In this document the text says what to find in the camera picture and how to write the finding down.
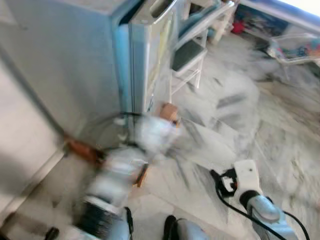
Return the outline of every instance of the tiled floor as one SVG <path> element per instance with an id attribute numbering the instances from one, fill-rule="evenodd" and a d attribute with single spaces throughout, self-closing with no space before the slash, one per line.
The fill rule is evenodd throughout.
<path id="1" fill-rule="evenodd" d="M 170 214 L 198 223 L 214 240 L 257 239 L 251 223 L 219 201 L 209 174 L 246 158 L 256 161 L 264 193 L 296 215 L 311 239 L 318 238 L 319 115 L 291 104 L 294 94 L 282 94 L 278 87 L 286 86 L 274 81 L 278 64 L 254 45 L 224 37 L 209 47 L 199 89 L 187 84 L 173 96 L 182 116 L 181 137 L 166 164 L 151 166 L 142 188 L 134 187 L 129 196 L 133 239 L 160 240 Z M 77 212 L 84 176 L 88 182 L 93 174 L 87 169 L 75 156 L 64 158 L 2 230 L 12 240 L 41 240 L 52 225 L 63 231 Z M 304 239 L 299 226 L 288 221 Z"/>

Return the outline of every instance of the chair leg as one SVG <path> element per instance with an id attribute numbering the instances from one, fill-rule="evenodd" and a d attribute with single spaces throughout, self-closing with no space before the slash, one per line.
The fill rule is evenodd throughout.
<path id="1" fill-rule="evenodd" d="M 172 103 L 172 74 L 169 77 L 169 103 Z"/>
<path id="2" fill-rule="evenodd" d="M 204 63 L 204 59 L 202 58 L 199 63 L 198 63 L 198 67 L 197 67 L 197 70 L 199 71 L 198 74 L 196 75 L 195 77 L 195 87 L 198 89 L 199 86 L 200 86 L 200 79 L 201 79 L 201 72 L 202 72 L 202 66 L 203 66 L 203 63 Z"/>
<path id="3" fill-rule="evenodd" d="M 237 7 L 234 6 L 233 8 L 231 8 L 228 12 L 225 13 L 224 17 L 223 17 L 223 21 L 221 23 L 221 25 L 219 26 L 219 29 L 216 31 L 213 39 L 211 40 L 211 43 L 213 45 L 217 45 L 218 42 L 220 41 L 220 39 L 222 38 L 226 27 L 230 21 L 230 19 L 233 17 L 234 12 L 236 11 Z"/>
<path id="4" fill-rule="evenodd" d="M 202 32 L 202 36 L 201 36 L 201 43 L 200 45 L 202 47 L 206 47 L 206 43 L 207 43 L 207 36 L 208 36 L 208 29 L 204 30 Z M 202 66 L 204 64 L 204 57 L 199 61 L 198 63 L 198 67 L 197 70 L 199 71 L 198 74 L 195 77 L 195 87 L 198 89 L 200 86 L 200 79 L 201 79 L 201 72 L 202 72 Z"/>
<path id="5" fill-rule="evenodd" d="M 284 66 L 284 65 L 281 65 L 282 66 L 282 69 L 283 69 L 283 72 L 284 72 L 284 76 L 287 80 L 287 82 L 290 82 L 290 77 L 289 77 L 289 72 L 288 72 L 288 66 Z"/>
<path id="6" fill-rule="evenodd" d="M 182 16 L 183 20 L 187 20 L 189 18 L 190 8 L 191 8 L 191 1 L 186 0 L 184 3 L 184 10 L 183 10 L 183 16 Z"/>

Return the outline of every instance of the refrigerator handle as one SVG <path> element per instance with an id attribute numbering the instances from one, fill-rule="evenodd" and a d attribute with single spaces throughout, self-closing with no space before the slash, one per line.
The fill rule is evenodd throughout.
<path id="1" fill-rule="evenodd" d="M 160 21 L 163 16 L 166 16 L 168 12 L 176 5 L 178 0 L 153 0 L 150 2 L 150 13 L 155 19 L 154 23 Z"/>

